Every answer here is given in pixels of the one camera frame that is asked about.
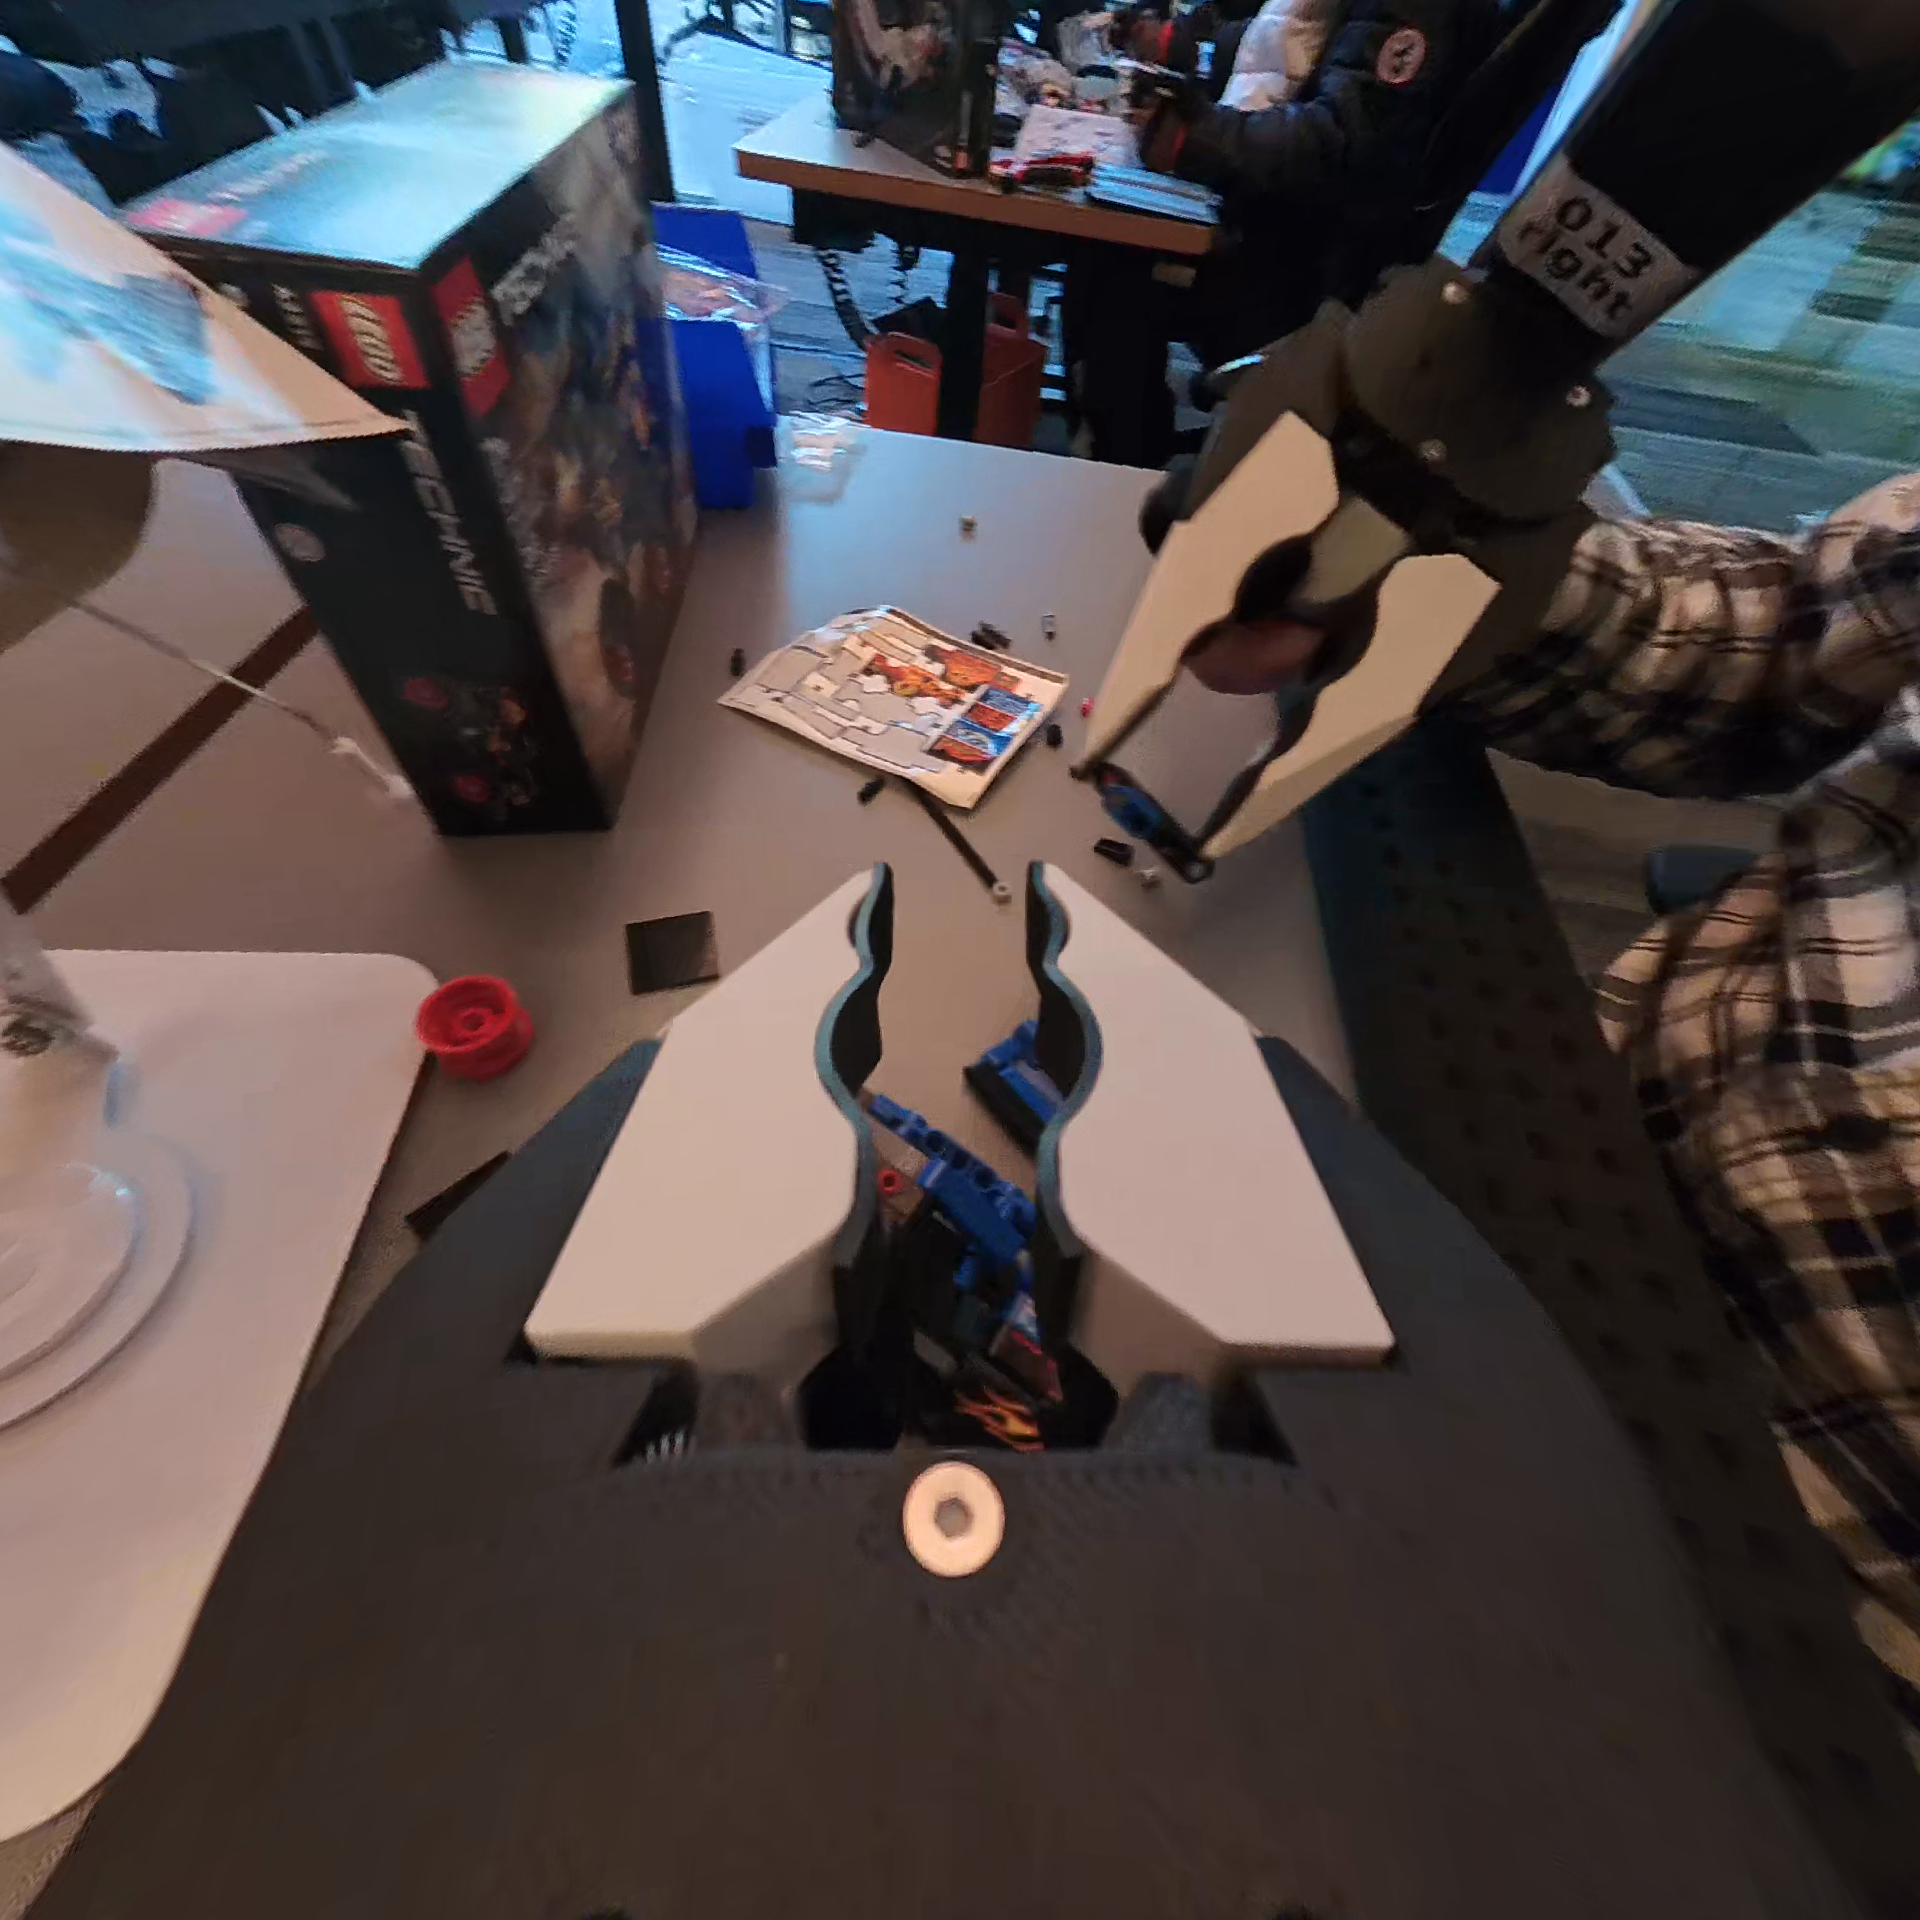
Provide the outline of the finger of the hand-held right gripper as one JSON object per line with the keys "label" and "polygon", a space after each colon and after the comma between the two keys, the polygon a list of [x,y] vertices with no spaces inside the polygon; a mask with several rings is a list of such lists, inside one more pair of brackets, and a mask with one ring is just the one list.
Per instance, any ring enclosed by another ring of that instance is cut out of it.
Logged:
{"label": "finger of the hand-held right gripper", "polygon": [[1405,557],[1343,592],[1310,592],[1310,555],[1267,555],[1230,620],[1290,618],[1327,635],[1308,681],[1267,692],[1276,726],[1195,835],[1214,867],[1282,826],[1403,733],[1498,586],[1463,557]]}
{"label": "finger of the hand-held right gripper", "polygon": [[1167,528],[1094,696],[1071,780],[1090,781],[1160,705],[1194,644],[1232,618],[1246,574],[1272,548],[1308,545],[1335,507],[1327,440],[1284,416]]}

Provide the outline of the blue black toy truck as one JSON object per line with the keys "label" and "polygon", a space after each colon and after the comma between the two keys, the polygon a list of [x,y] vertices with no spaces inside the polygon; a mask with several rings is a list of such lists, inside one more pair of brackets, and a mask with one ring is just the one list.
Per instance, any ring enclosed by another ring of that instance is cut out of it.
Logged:
{"label": "blue black toy truck", "polygon": [[1039,1324],[1034,1196],[922,1110],[860,1094],[877,1157],[877,1336],[867,1377],[907,1444],[1043,1454],[1092,1449],[1114,1385]]}

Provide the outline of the small blue brick connector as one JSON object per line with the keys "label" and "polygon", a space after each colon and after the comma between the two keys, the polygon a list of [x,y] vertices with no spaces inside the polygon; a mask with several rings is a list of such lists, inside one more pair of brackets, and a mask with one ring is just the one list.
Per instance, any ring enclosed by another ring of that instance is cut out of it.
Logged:
{"label": "small blue brick connector", "polygon": [[1101,764],[1094,771],[1092,786],[1108,820],[1141,849],[1147,849],[1167,874],[1184,882],[1211,877],[1214,860],[1139,780],[1115,764]]}

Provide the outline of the person's right forearm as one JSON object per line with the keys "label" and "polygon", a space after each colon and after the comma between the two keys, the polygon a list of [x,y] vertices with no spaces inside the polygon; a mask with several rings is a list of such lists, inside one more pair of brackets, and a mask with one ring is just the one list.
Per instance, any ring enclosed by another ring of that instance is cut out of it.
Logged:
{"label": "person's right forearm", "polygon": [[1915,826],[1918,476],[1800,536],[1597,522],[1543,629],[1447,700],[1495,749],[1660,801],[1847,796]]}

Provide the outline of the grey desk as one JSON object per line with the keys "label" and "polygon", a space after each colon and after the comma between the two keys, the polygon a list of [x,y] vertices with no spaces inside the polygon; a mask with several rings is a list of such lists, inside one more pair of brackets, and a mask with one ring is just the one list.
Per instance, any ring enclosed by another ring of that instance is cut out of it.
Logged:
{"label": "grey desk", "polygon": [[[518,1148],[704,997],[631,995],[631,921],[709,909],[728,977],[840,882],[891,865],[880,1088],[1028,1172],[962,1088],[965,1064],[1036,1006],[1018,902],[995,902],[894,786],[861,806],[853,764],[717,705],[736,646],[758,659],[840,613],[896,605],[954,635],[988,620],[1022,659],[1053,660],[1070,680],[1066,745],[1023,748],[962,822],[966,838],[1013,884],[1036,858],[1060,867],[1352,1093],[1299,826],[1200,888],[1141,882],[1092,852],[1108,822],[1066,765],[1078,700],[1146,579],[1147,489],[1146,472],[872,434],[837,501],[786,501],[774,474],[751,510],[704,518],[613,833],[442,838],[311,726],[245,701],[38,901],[31,921],[58,948],[400,953],[435,977],[503,977],[530,1006],[532,1057],[499,1083],[423,1077],[314,1366],[412,1254],[408,1210]],[[971,541],[959,514],[978,522]]]}

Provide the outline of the blue brick panel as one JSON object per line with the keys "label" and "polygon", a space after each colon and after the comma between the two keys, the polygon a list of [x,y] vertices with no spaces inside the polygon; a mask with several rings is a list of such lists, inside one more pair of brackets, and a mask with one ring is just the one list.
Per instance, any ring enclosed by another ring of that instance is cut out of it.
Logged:
{"label": "blue brick panel", "polygon": [[1075,1032],[1028,1017],[965,1068],[974,1102],[1030,1162],[1083,1104],[1088,1045]]}

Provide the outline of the sticker sheet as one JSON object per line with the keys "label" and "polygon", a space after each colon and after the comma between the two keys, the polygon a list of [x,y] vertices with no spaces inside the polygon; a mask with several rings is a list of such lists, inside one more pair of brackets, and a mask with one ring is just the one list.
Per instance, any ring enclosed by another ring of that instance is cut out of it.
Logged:
{"label": "sticker sheet", "polygon": [[966,814],[1046,740],[1067,691],[995,642],[867,608],[743,664],[717,705]]}

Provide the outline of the black axle rod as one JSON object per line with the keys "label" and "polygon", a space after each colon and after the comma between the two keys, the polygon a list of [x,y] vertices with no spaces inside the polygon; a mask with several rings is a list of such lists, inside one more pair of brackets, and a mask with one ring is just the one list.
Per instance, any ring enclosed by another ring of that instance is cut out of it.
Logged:
{"label": "black axle rod", "polygon": [[968,841],[965,829],[958,826],[954,814],[947,804],[936,803],[930,794],[919,789],[917,784],[907,784],[904,796],[919,806],[919,812],[932,822],[936,835],[947,841],[947,846],[958,852],[971,877],[988,892],[988,897],[997,906],[1008,906],[1015,897],[1008,881],[997,876],[995,867],[988,861],[986,854]]}

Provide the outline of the clear plastic bag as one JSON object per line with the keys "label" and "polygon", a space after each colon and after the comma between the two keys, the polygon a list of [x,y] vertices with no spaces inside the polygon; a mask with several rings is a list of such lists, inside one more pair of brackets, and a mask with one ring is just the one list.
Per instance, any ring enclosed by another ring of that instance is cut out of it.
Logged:
{"label": "clear plastic bag", "polygon": [[774,422],[774,474],[786,501],[830,504],[844,496],[868,443],[855,416],[796,413]]}

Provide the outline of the wooden table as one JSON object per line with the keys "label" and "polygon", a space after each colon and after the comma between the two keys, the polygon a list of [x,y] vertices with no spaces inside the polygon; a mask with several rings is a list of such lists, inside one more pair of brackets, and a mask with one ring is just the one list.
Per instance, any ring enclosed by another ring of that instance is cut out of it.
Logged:
{"label": "wooden table", "polygon": [[1173,217],[1170,193],[1134,203],[1083,193],[1003,190],[951,179],[884,144],[863,144],[831,121],[824,93],[779,113],[731,148],[736,176],[790,195],[790,233],[805,249],[855,252],[872,238],[948,259],[944,371],[934,433],[971,442],[986,365],[986,326],[997,269],[1051,269],[1094,252],[1151,260],[1211,252],[1214,222]]}

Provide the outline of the blue storage bin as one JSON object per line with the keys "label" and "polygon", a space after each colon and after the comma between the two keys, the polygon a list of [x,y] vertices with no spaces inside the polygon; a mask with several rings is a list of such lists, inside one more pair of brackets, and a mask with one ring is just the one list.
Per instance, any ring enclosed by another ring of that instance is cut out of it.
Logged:
{"label": "blue storage bin", "polygon": [[748,225],[727,208],[656,203],[656,246],[692,260],[668,297],[687,411],[695,496],[704,513],[743,513],[778,464],[772,316]]}

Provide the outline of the dark toy box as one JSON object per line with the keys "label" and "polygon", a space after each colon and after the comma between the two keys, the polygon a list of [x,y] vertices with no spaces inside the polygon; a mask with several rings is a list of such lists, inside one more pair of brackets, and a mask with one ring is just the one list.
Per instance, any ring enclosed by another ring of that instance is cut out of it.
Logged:
{"label": "dark toy box", "polygon": [[941,176],[992,163],[998,3],[834,3],[831,121]]}

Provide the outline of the person's plaid shirt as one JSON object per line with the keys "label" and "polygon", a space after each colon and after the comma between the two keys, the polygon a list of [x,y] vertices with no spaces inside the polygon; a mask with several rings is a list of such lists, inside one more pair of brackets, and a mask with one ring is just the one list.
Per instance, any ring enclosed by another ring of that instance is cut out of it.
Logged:
{"label": "person's plaid shirt", "polygon": [[1918,1714],[1918,705],[1600,984],[1808,1518]]}

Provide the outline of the black toy box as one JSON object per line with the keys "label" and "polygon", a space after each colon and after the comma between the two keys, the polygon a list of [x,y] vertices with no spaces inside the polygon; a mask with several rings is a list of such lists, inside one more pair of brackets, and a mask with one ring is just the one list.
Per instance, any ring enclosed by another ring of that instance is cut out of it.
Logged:
{"label": "black toy box", "polygon": [[445,59],[124,219],[396,420],[235,486],[435,828],[610,829],[699,522],[632,85]]}

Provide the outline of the black pole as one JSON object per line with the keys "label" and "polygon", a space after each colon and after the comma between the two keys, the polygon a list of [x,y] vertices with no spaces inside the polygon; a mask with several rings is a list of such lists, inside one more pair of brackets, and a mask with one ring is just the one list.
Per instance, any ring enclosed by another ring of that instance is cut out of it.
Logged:
{"label": "black pole", "polygon": [[622,73],[631,83],[640,139],[640,182],[650,201],[679,200],[674,164],[666,130],[666,106],[658,72],[658,48],[650,3],[614,0],[614,34]]}

